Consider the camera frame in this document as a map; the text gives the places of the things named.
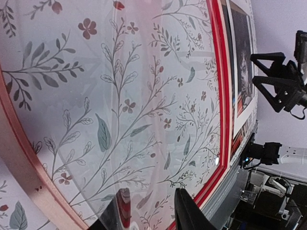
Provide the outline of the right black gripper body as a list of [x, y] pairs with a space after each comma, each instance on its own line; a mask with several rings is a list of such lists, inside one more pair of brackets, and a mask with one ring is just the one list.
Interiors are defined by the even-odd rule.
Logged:
[[277, 98], [276, 112], [279, 113], [283, 109], [291, 112], [296, 105], [307, 108], [307, 85], [304, 84], [302, 76], [293, 61], [290, 60], [287, 65], [283, 66], [278, 78], [280, 82], [274, 87]]

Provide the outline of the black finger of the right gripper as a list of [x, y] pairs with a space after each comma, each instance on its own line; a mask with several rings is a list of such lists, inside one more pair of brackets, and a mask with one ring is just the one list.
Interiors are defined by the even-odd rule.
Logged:
[[[299, 105], [300, 85], [294, 80], [255, 76], [252, 82], [277, 113], [281, 112], [283, 109], [290, 112], [296, 105]], [[273, 96], [265, 88], [265, 85], [271, 85], [277, 88], [276, 95]]]
[[[261, 63], [261, 60], [272, 61], [271, 66], [268, 68]], [[267, 53], [267, 54], [252, 54], [250, 61], [253, 62], [262, 72], [268, 77], [276, 77], [283, 70], [283, 62], [285, 55], [282, 52]]]

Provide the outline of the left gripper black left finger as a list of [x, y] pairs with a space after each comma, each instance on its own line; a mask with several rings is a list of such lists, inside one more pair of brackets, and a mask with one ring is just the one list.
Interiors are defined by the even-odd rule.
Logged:
[[129, 230], [131, 198], [128, 188], [117, 191], [107, 208], [88, 230]]

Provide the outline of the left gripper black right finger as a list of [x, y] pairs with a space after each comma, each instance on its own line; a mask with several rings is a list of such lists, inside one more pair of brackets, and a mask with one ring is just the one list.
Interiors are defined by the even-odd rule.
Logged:
[[186, 189], [177, 188], [175, 190], [174, 205], [177, 230], [216, 230]]

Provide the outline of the white mat board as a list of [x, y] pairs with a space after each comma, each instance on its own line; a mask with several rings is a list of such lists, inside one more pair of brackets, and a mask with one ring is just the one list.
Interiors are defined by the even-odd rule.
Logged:
[[255, 67], [250, 56], [255, 51], [255, 32], [251, 1], [227, 0], [231, 32], [234, 77], [234, 134], [243, 127], [257, 105], [252, 78]]

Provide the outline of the cat photo print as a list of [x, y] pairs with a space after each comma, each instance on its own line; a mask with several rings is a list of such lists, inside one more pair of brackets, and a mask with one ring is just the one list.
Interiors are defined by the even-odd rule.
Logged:
[[232, 94], [232, 141], [231, 141], [231, 155], [230, 159], [232, 160], [240, 148], [240, 145], [243, 144], [244, 138], [248, 135], [249, 127], [252, 123], [252, 114], [248, 117], [248, 120], [244, 123], [243, 127], [239, 130], [239, 132], [235, 135], [234, 134], [234, 77], [233, 77], [233, 60], [232, 60], [232, 45], [231, 45], [231, 32], [229, 27], [229, 16], [226, 7], [226, 0], [221, 1], [223, 14], [224, 14], [224, 21], [226, 27], [226, 34], [227, 34], [227, 42], [228, 42], [228, 50], [230, 56], [230, 73], [231, 73], [231, 94]]

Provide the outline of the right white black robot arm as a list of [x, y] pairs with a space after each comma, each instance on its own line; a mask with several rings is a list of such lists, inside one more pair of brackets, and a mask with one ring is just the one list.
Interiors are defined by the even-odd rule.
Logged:
[[[307, 85], [304, 84], [300, 66], [293, 61], [286, 65], [284, 53], [252, 54], [253, 62], [266, 76], [254, 76], [253, 84], [266, 98], [275, 112], [291, 112], [296, 106], [307, 109]], [[256, 144], [252, 140], [242, 152], [242, 168], [250, 170], [264, 165], [307, 163], [307, 155], [298, 148], [284, 146], [277, 142]]]

